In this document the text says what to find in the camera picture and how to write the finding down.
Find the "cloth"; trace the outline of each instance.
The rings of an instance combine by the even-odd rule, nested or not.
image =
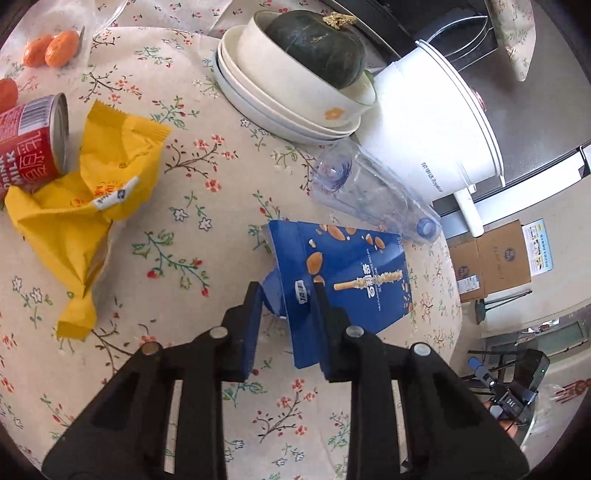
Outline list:
[[[535,21],[531,0],[491,0],[495,31],[505,47],[515,77],[523,82],[535,47]]]
[[[95,38],[92,66],[76,77],[1,60],[4,73],[18,76],[20,101],[65,92],[72,157],[97,98],[173,128],[151,199],[112,244],[95,290],[98,325],[85,342],[56,339],[72,292],[0,215],[0,420],[37,466],[140,345],[191,341],[242,303],[249,281],[273,268],[261,224],[360,226],[306,195],[311,154],[269,135],[219,92],[217,42],[166,28],[113,28]],[[414,310],[380,337],[401,346],[425,341],[448,361],[461,314],[445,239],[405,251]],[[328,384],[317,365],[296,370],[290,352],[288,326],[264,313],[251,376],[223,386],[230,479],[344,478],[350,386]],[[399,397],[397,405],[401,419]],[[170,460],[174,425],[169,433]]]

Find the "orange fruit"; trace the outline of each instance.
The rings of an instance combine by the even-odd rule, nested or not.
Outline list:
[[[17,100],[17,83],[13,79],[0,80],[0,113],[15,107]]]

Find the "label sticker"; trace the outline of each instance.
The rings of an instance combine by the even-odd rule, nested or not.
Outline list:
[[[478,290],[480,288],[480,282],[478,282],[478,275],[472,275],[468,278],[458,280],[457,289],[462,293],[468,293],[469,291]]]
[[[308,303],[308,292],[306,292],[306,285],[303,280],[295,282],[295,296],[300,305]]]
[[[98,197],[97,199],[94,199],[92,203],[95,204],[97,210],[106,210],[113,205],[117,205],[118,203],[125,201],[138,182],[139,177],[136,176],[127,182],[122,189],[107,195],[103,195],[102,197]]]

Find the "cardboard box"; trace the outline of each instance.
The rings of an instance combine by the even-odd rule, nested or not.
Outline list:
[[[461,301],[483,299],[531,281],[519,220],[451,247],[450,255]]]

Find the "blue bottle cap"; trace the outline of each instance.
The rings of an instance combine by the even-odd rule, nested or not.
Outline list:
[[[430,218],[421,218],[417,222],[417,233],[423,238],[430,239],[437,232],[437,224]]]

